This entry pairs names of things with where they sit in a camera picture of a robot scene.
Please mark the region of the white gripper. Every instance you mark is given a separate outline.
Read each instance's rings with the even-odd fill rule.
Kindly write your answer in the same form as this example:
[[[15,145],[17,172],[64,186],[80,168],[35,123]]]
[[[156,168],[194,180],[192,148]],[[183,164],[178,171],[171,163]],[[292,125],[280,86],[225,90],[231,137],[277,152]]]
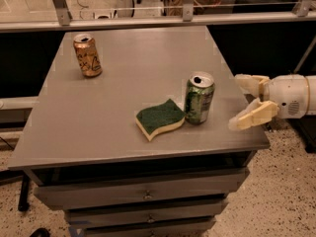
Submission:
[[[237,116],[231,118],[231,130],[244,130],[280,119],[301,119],[310,108],[310,82],[302,75],[268,76],[237,74],[235,81],[246,93],[256,99]]]

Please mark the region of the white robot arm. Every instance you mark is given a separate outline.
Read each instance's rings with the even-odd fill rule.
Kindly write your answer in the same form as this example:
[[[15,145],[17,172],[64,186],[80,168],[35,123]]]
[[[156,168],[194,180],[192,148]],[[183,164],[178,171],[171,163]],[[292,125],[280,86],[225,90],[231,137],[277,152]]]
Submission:
[[[244,130],[280,119],[301,119],[316,115],[316,76],[237,74],[235,81],[254,97],[248,107],[229,121],[231,130]]]

